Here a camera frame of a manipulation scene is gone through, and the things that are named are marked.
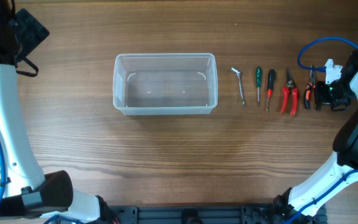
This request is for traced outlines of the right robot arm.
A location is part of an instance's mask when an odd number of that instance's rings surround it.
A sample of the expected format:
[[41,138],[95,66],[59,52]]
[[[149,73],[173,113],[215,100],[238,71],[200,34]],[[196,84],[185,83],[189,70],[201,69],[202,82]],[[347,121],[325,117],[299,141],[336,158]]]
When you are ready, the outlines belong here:
[[[316,109],[323,105],[332,111],[344,111],[353,98],[358,101],[358,49],[351,52],[345,66],[326,62],[326,79],[316,79],[315,67],[310,66],[310,80],[303,101],[310,108],[313,97]],[[358,182],[358,109],[337,133],[333,153],[306,181],[278,195],[270,206],[269,223],[322,223],[318,217],[323,205]]]

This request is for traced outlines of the orange black needle-nose pliers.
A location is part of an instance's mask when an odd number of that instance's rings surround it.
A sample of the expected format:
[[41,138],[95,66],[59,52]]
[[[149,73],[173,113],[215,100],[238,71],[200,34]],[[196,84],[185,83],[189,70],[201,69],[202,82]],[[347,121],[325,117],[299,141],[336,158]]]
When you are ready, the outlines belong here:
[[303,102],[304,107],[309,110],[310,109],[310,98],[311,98],[311,92],[315,89],[316,86],[316,73],[314,71],[314,65],[310,65],[310,76],[308,83],[305,88],[304,96],[303,96]]

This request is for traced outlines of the clear plastic container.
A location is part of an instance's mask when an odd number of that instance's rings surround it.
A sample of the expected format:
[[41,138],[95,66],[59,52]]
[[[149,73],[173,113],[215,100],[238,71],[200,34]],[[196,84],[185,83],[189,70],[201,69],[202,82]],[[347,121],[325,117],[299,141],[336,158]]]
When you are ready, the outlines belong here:
[[112,100],[126,116],[209,114],[218,104],[215,56],[120,54],[114,64]]

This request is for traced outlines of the red handled snips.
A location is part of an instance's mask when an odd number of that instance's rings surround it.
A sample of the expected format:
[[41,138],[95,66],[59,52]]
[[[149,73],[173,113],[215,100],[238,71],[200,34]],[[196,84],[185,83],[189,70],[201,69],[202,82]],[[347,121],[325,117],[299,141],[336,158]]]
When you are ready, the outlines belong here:
[[287,69],[286,74],[286,83],[285,86],[282,87],[282,93],[283,93],[283,100],[282,100],[282,107],[280,112],[284,113],[287,109],[288,100],[290,97],[292,97],[292,106],[290,110],[291,115],[296,115],[296,112],[298,110],[298,99],[299,99],[299,89],[293,79],[293,76],[291,74],[290,69]]

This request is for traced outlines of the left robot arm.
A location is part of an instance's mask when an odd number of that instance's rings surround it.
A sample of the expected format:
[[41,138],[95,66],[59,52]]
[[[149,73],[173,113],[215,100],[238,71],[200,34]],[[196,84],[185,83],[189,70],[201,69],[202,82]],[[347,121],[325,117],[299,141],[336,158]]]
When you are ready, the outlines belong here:
[[44,218],[47,223],[119,223],[98,195],[75,190],[64,170],[45,174],[21,113],[17,66],[49,35],[27,10],[0,1],[0,220]]

